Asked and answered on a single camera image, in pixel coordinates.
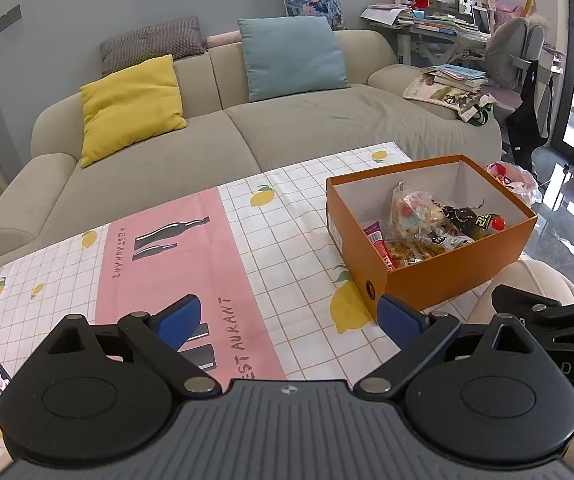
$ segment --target box label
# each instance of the box label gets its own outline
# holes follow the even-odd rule
[[[336,229],[336,224],[334,224],[334,221],[331,219],[331,216],[327,215],[327,229],[329,231],[329,234],[331,234],[331,237],[334,238],[334,242],[336,242],[336,247],[338,247],[338,252],[341,254],[343,254],[343,239],[340,236],[340,233],[338,232],[338,229]]]

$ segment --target beige pants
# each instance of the beige pants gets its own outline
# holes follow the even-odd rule
[[[563,305],[574,303],[574,285],[549,265],[534,260],[518,261],[501,270],[485,290],[472,310],[469,323],[486,324],[496,314],[491,304],[491,292],[496,285],[509,285],[546,298],[559,300]],[[565,462],[574,468],[574,438],[565,453]]]

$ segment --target white grid tablecloth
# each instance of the white grid tablecloth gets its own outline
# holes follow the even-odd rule
[[[386,156],[374,159],[374,153]],[[398,348],[373,322],[338,333],[330,314],[342,259],[326,227],[328,177],[410,160],[393,142],[294,164],[219,186],[238,252],[283,370],[290,380],[347,379],[353,383]],[[273,200],[251,206],[259,186]],[[109,225],[7,264],[0,295],[0,361],[12,376],[51,329],[71,313],[96,317],[102,250]],[[32,298],[32,291],[44,283]],[[483,284],[433,308],[464,320]],[[4,451],[0,438],[0,454]]]

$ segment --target shoebox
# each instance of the shoebox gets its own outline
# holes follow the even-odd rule
[[[503,231],[428,260],[390,270],[363,228],[384,221],[394,188],[432,193],[440,203],[499,214]],[[381,294],[417,310],[450,300],[515,262],[536,225],[536,213],[464,155],[405,162],[327,180],[327,228],[372,317]]]

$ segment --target sofa backrest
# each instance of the sofa backrest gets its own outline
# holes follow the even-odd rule
[[[373,30],[336,32],[345,58],[349,83],[366,84],[369,76],[396,62],[389,43]],[[248,102],[247,70],[242,43],[212,48],[201,56],[174,62],[183,117],[205,115]],[[43,111],[33,127],[32,156],[67,153],[82,156],[84,136],[80,93],[69,96]]]
[[[345,59],[349,83],[367,84],[371,74],[397,62],[389,43],[374,30],[339,30],[335,34]],[[248,102],[242,43],[212,48],[209,57],[223,109]]]

